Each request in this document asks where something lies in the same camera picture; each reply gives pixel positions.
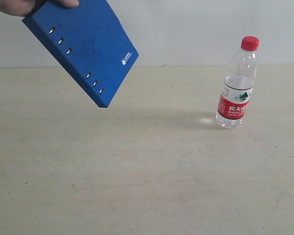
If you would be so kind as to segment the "person's open hand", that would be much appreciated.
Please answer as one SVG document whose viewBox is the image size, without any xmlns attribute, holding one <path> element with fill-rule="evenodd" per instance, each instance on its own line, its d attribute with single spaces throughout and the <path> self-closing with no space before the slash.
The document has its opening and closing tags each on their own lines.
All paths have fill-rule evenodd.
<svg viewBox="0 0 294 235">
<path fill-rule="evenodd" d="M 32 12 L 36 7 L 47 2 L 46 0 L 0 0 L 0 12 L 23 17 Z"/>
</svg>

